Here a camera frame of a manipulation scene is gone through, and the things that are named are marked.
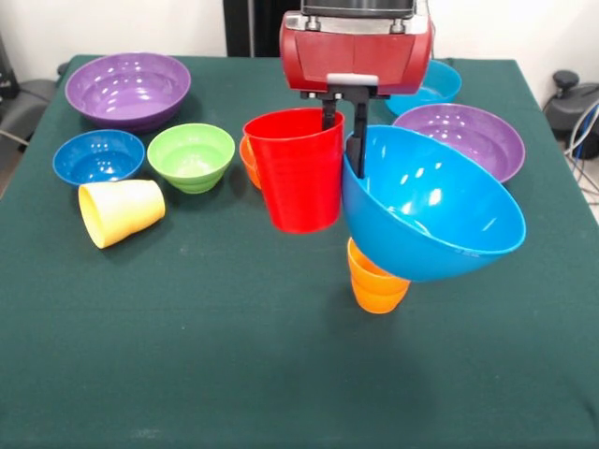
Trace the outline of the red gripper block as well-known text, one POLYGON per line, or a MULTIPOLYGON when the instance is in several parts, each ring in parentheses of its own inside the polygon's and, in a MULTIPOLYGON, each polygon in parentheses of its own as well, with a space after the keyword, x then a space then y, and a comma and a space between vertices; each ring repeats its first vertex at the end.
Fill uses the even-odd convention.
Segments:
MULTIPOLYGON (((288 11, 280 28, 280 54, 289 87, 325 93, 334 86, 373 87, 378 95, 413 94, 431 58, 432 25, 426 12, 410 18, 341 18, 288 11)), ((370 97, 346 95, 354 107, 345 152, 363 179, 370 97)), ((334 96, 322 97, 322 130, 335 125, 334 96)))

